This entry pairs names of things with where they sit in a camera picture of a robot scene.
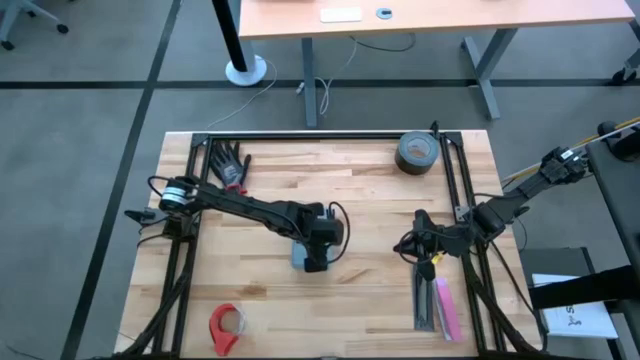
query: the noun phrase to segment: black glove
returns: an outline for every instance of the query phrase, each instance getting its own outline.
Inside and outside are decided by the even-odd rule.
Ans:
[[[244,180],[249,171],[251,155],[244,158],[244,165],[240,163],[240,143],[233,148],[229,141],[216,141],[209,158],[209,166],[226,190],[235,190],[239,194],[246,194]]]

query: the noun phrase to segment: white base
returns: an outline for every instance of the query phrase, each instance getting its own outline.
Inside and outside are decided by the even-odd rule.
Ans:
[[[225,69],[227,79],[229,79],[229,81],[234,85],[238,86],[251,86],[260,82],[260,80],[262,80],[267,74],[267,62],[258,55],[255,57],[255,67],[253,71],[247,72],[240,72],[236,70],[231,61],[229,61],[227,68]]]

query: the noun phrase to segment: tape roll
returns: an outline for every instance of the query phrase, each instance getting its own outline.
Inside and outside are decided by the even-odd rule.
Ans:
[[[438,159],[438,142],[428,133],[408,132],[400,138],[396,149],[396,165],[410,175],[422,175],[429,171]]]

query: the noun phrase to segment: paper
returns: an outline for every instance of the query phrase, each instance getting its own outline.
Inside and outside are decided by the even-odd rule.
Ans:
[[[362,21],[362,9],[359,7],[322,9],[320,21],[323,23]]]
[[[577,276],[533,274],[535,286],[572,280]],[[602,301],[542,310],[550,336],[617,339],[618,333]]]

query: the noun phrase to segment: red tape dispenser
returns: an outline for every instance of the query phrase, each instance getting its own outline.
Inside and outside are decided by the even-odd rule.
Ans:
[[[226,332],[222,329],[222,318],[229,312],[237,312],[240,314],[240,323],[238,324],[238,331],[235,333]],[[214,347],[218,356],[227,356],[233,344],[238,341],[238,336],[242,334],[244,329],[244,314],[238,310],[233,304],[222,304],[218,306],[211,314],[209,319],[209,331],[211,331],[211,337],[213,338]]]

